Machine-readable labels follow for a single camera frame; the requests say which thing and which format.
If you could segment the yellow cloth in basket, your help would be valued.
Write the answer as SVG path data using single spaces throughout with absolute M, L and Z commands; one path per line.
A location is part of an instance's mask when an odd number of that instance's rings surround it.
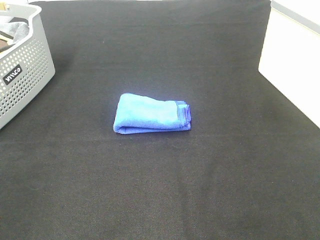
M 0 39 L 2 41 L 6 41 L 8 44 L 11 44 L 13 42 L 13 40 L 14 40 L 14 37 L 9 35 L 9 34 L 7 34 L 7 33 L 5 33 L 5 32 L 3 32 L 3 31 L 1 31 L 0 32 Z

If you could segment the grey towel in basket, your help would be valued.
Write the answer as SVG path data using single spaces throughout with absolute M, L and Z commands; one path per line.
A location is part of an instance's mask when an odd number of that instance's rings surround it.
M 1 23 L 0 31 L 13 37 L 12 43 L 9 44 L 12 45 L 21 41 L 29 34 L 29 26 L 23 21 Z

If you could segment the blue microfibre towel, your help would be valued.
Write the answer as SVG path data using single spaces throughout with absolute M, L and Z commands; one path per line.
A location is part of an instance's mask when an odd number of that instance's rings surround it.
M 185 101 L 124 93 L 117 104 L 113 131 L 123 135 L 189 131 L 191 121 L 190 105 Z

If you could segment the grey perforated laundry basket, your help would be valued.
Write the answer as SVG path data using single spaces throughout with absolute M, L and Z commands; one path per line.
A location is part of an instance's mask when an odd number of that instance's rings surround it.
M 0 126 L 4 127 L 47 85 L 55 75 L 41 7 L 6 5 L 1 16 L 28 21 L 28 35 L 0 54 Z

